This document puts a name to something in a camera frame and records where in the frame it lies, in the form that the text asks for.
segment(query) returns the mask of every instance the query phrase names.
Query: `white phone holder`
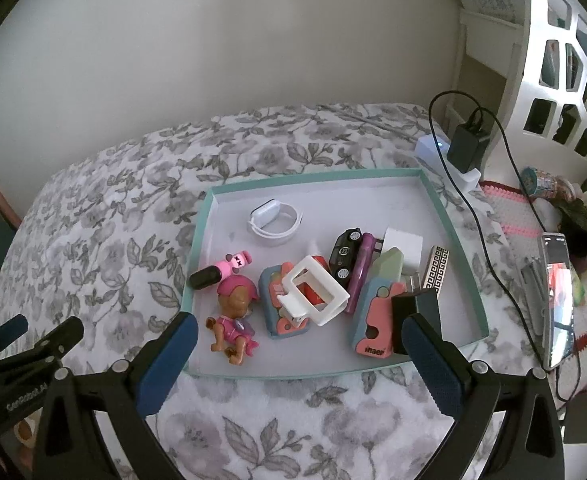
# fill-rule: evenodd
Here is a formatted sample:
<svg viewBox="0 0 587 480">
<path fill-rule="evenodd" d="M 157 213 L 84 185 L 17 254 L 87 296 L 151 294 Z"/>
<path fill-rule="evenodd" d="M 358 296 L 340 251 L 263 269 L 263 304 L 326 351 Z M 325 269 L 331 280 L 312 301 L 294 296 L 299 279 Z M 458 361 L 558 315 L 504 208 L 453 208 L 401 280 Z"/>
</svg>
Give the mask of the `white phone holder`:
<svg viewBox="0 0 587 480">
<path fill-rule="evenodd" d="M 308 283 L 322 299 L 323 304 L 314 306 L 302 294 L 299 285 Z M 282 278 L 282 288 L 287 292 L 278 296 L 282 314 L 299 327 L 307 317 L 318 326 L 328 323 L 347 307 L 349 293 L 333 279 L 313 256 L 305 256 Z"/>
</svg>

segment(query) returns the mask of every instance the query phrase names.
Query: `blue gripper pad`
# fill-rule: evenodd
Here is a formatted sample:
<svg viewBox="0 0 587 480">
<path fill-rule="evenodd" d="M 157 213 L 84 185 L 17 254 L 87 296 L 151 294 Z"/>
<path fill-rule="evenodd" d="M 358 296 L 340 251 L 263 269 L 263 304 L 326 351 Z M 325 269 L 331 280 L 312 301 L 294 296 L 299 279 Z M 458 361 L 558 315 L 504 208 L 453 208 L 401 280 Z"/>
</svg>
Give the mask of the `blue gripper pad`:
<svg viewBox="0 0 587 480">
<path fill-rule="evenodd" d="M 140 416 L 158 413 L 197 341 L 198 323 L 195 316 L 178 312 L 160 337 L 149 341 L 140 350 L 132 362 L 131 374 Z M 135 373 L 137 367 L 143 370 L 139 377 Z"/>
<path fill-rule="evenodd" d="M 420 314 L 404 320 L 402 344 L 440 412 L 458 419 L 471 388 L 467 360 L 454 345 L 443 341 Z"/>
<path fill-rule="evenodd" d="M 0 352 L 29 330 L 29 322 L 22 314 L 0 325 Z"/>
</svg>

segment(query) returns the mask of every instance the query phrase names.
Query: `toy dog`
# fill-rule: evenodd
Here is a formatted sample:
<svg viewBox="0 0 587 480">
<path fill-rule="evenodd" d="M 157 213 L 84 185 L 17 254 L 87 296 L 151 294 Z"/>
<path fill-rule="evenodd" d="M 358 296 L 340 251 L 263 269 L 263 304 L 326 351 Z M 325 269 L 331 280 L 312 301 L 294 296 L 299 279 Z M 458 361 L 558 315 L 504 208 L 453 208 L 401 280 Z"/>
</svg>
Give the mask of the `toy dog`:
<svg viewBox="0 0 587 480">
<path fill-rule="evenodd" d="M 212 352 L 225 350 L 224 342 L 230 344 L 225 353 L 232 365 L 241 365 L 244 354 L 252 357 L 253 349 L 259 346 L 253 341 L 256 332 L 248 321 L 242 319 L 246 316 L 251 301 L 257 299 L 256 285 L 246 276 L 230 276 L 218 286 L 218 302 L 222 315 L 217 319 L 208 317 L 206 327 L 215 335 L 215 343 L 211 345 Z"/>
</svg>

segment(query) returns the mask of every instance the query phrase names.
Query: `white power adapter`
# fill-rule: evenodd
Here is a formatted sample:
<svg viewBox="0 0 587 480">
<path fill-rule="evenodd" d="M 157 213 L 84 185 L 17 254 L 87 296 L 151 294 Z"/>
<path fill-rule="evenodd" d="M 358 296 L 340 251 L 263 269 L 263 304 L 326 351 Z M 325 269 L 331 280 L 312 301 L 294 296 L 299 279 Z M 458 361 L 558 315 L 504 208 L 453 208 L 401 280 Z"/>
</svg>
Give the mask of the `white power adapter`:
<svg viewBox="0 0 587 480">
<path fill-rule="evenodd" d="M 471 171 L 467 171 L 467 173 L 461 173 L 454 167 L 454 165 L 452 165 L 451 162 L 447 160 L 447 152 L 449 151 L 450 146 L 449 141 L 443 139 L 442 137 L 438 137 L 438 145 L 440 147 L 440 151 L 443 153 L 443 157 L 445 158 L 447 170 L 449 170 L 449 174 L 451 174 L 451 177 L 456 183 L 456 186 L 458 186 L 463 193 L 468 193 L 474 189 L 480 181 L 480 171 L 474 168 Z M 433 171 L 435 171 L 440 176 L 447 178 L 445 168 L 443 167 L 443 163 L 438 156 L 438 150 L 435 147 L 435 142 L 433 142 L 433 136 L 431 134 L 417 139 L 416 149 L 414 152 L 416 153 L 416 156 L 419 156 L 423 161 L 425 161 Z"/>
</svg>

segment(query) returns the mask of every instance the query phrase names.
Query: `white charger block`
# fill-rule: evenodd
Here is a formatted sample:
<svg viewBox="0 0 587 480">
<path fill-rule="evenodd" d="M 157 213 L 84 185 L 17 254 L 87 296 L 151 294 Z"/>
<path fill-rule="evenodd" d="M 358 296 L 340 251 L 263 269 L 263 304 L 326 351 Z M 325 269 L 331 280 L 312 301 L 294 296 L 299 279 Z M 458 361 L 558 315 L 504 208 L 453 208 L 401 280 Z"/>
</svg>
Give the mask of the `white charger block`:
<svg viewBox="0 0 587 480">
<path fill-rule="evenodd" d="M 382 253 L 390 248 L 397 247 L 405 257 L 402 273 L 418 272 L 422 257 L 422 237 L 413 233 L 405 233 L 392 227 L 387 227 L 382 242 Z"/>
<path fill-rule="evenodd" d="M 475 187 L 478 185 L 478 181 L 480 180 L 480 171 L 478 171 L 477 168 L 474 168 L 471 171 L 467 171 L 467 173 L 461 173 L 458 171 L 454 165 L 452 165 L 452 163 L 447 160 L 449 141 L 444 140 L 442 137 L 438 137 L 438 141 L 440 151 L 443 153 L 443 157 L 445 158 L 447 170 L 449 170 L 449 173 L 451 174 L 453 181 L 456 183 L 456 186 L 458 186 L 460 191 L 463 193 L 468 193 L 472 189 L 475 189 Z M 445 173 L 443 163 L 440 160 L 440 156 L 438 156 L 438 150 L 435 147 L 435 142 L 433 142 L 433 136 L 431 134 L 427 134 L 417 139 L 416 149 L 414 152 L 416 153 L 416 156 L 419 156 L 423 161 L 425 161 L 433 171 L 444 177 L 445 180 L 449 180 L 447 174 Z"/>
</svg>

